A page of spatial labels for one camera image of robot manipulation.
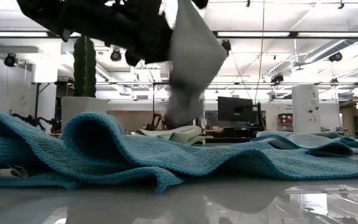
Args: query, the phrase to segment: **glossy white floor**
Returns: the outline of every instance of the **glossy white floor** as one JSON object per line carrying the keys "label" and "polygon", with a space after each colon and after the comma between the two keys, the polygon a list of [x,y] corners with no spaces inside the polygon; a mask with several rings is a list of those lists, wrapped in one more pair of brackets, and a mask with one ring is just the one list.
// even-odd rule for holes
{"label": "glossy white floor", "polygon": [[[357,162],[358,156],[347,161]],[[0,189],[2,224],[358,223],[358,179],[194,180],[151,187]]]}

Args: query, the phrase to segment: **white planter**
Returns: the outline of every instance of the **white planter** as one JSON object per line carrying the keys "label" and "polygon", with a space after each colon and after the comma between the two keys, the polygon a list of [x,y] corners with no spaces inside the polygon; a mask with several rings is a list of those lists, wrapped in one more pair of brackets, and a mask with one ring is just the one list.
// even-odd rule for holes
{"label": "white planter", "polygon": [[93,97],[66,96],[62,98],[62,132],[64,128],[75,115],[82,112],[100,112],[107,113],[108,100],[97,99]]}

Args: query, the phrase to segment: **label tag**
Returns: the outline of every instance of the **label tag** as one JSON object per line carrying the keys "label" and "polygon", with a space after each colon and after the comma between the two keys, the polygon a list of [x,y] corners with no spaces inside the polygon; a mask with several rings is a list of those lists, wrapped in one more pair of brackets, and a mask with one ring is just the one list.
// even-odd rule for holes
{"label": "label tag", "polygon": [[27,171],[21,167],[0,169],[0,179],[23,179],[28,176]]}

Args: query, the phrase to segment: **cactus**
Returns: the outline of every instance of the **cactus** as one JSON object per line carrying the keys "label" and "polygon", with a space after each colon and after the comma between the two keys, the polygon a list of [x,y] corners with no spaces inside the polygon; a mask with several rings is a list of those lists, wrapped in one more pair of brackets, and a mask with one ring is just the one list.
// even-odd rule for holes
{"label": "cactus", "polygon": [[95,97],[96,51],[89,37],[81,36],[74,44],[74,96]]}

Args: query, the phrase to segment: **spotlight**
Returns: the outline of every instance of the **spotlight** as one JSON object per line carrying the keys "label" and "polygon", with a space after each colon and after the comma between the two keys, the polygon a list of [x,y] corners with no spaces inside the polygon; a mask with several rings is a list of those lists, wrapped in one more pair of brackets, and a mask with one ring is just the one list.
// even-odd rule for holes
{"label": "spotlight", "polygon": [[229,53],[231,51],[231,44],[230,44],[230,40],[222,40],[222,47],[223,49],[226,51],[226,56],[229,56]]}
{"label": "spotlight", "polygon": [[338,83],[338,78],[333,78],[329,81],[330,83]]}
{"label": "spotlight", "polygon": [[119,62],[119,61],[121,61],[122,56],[121,56],[120,48],[114,48],[114,49],[112,50],[112,53],[111,53],[111,55],[110,55],[110,59],[111,59],[113,62]]}
{"label": "spotlight", "polygon": [[328,60],[330,62],[338,62],[340,60],[342,60],[343,56],[340,52],[336,52],[335,54],[331,55],[328,57]]}
{"label": "spotlight", "polygon": [[280,83],[284,81],[284,76],[282,74],[276,74],[272,76],[271,83]]}
{"label": "spotlight", "polygon": [[18,59],[16,58],[15,53],[8,53],[7,57],[4,60],[4,65],[14,68],[18,64]]}

